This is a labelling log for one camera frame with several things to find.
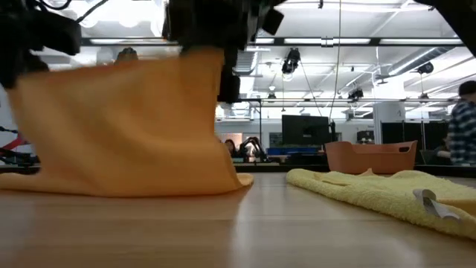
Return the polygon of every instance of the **plaid shirt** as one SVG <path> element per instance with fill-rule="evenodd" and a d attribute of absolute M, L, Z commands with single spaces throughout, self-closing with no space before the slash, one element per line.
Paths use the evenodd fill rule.
<path fill-rule="evenodd" d="M 454 165 L 476 164 L 476 104 L 461 100 L 451 112 L 449 150 Z"/>

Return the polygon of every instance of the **table surface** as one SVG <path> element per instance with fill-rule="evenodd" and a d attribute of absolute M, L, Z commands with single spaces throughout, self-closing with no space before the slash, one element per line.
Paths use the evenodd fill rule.
<path fill-rule="evenodd" d="M 0 193 L 0 267 L 471 267 L 476 242 L 256 174 L 210 197 Z M 458 182 L 476 185 L 474 180 Z"/>

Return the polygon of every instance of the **desk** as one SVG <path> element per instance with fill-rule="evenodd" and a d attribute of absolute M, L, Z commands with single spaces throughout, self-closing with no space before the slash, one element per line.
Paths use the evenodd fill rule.
<path fill-rule="evenodd" d="M 0 267 L 472 268 L 476 242 L 257 174 L 212 197 L 0 193 Z"/>

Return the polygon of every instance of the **person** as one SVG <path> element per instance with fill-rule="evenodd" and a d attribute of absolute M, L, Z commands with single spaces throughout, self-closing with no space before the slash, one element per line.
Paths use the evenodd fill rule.
<path fill-rule="evenodd" d="M 234 141 L 228 139 L 225 141 L 226 148 L 230 153 L 231 158 L 239 157 L 237 147 L 235 146 Z"/>
<path fill-rule="evenodd" d="M 460 101 L 451 111 L 449 151 L 454 165 L 476 165 L 476 81 L 460 85 Z"/>
<path fill-rule="evenodd" d="M 451 153 L 449 152 L 449 137 L 443 139 L 443 143 L 437 147 L 430 159 L 430 165 L 451 165 Z"/>

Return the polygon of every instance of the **ceiling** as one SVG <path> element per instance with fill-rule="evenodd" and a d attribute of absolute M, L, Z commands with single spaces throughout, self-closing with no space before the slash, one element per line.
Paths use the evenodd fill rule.
<path fill-rule="evenodd" d="M 61 5 L 65 1 L 49 0 L 49 2 L 52 5 Z M 69 9 L 62 11 L 62 15 L 77 18 L 96 2 L 73 0 Z M 83 36 L 91 38 L 160 36 L 159 29 L 163 23 L 162 5 L 161 0 L 111 0 L 85 21 Z M 277 9 L 285 15 L 276 34 L 282 37 L 337 38 L 339 32 L 340 36 L 353 38 L 455 37 L 453 30 L 436 10 L 429 11 L 428 7 L 408 0 L 342 0 L 341 12 L 339 0 L 324 0 L 323 9 L 318 9 L 318 1 L 289 0 Z M 259 36 L 266 38 L 268 34 L 260 33 Z M 39 54 L 53 70 L 60 70 L 111 63 L 122 48 L 89 46 L 82 48 L 81 53 L 74 57 L 48 49 Z M 177 47 L 133 48 L 139 57 L 144 59 L 179 52 Z M 346 98 L 348 91 L 361 87 L 364 90 L 364 98 L 393 98 L 392 90 L 389 90 L 388 86 L 381 89 L 379 81 L 372 79 L 371 73 L 379 74 L 383 68 L 391 67 L 409 55 L 421 54 L 430 48 L 300 46 L 298 49 L 301 64 L 292 79 L 285 81 L 280 68 L 289 49 L 290 47 L 286 46 L 261 45 L 256 56 L 255 72 L 249 77 L 242 77 L 241 93 L 249 98 L 266 98 L 271 92 L 270 86 L 273 86 L 278 98 L 311 98 L 311 91 L 315 93 L 317 99 L 333 98 L 336 92 Z M 388 81 L 398 88 L 400 97 L 417 98 L 424 91 L 432 98 L 451 98 L 457 92 L 458 83 L 471 79 L 472 75 L 476 74 L 474 71 L 476 61 L 464 47 L 452 49 L 431 62 L 435 67 L 432 74 L 420 77 L 417 73 L 407 72 Z M 300 109 L 301 106 L 311 108 L 315 105 L 314 102 L 286 102 L 286 107 L 295 109 Z M 329 109 L 329 102 L 323 101 L 318 105 L 322 107 L 321 113 L 323 109 Z M 448 105 L 449 103 L 440 102 L 434 106 Z M 267 103 L 266 106 L 279 105 Z M 341 106 L 339 111 L 342 112 L 348 109 L 349 104 L 340 103 L 336 106 Z"/>

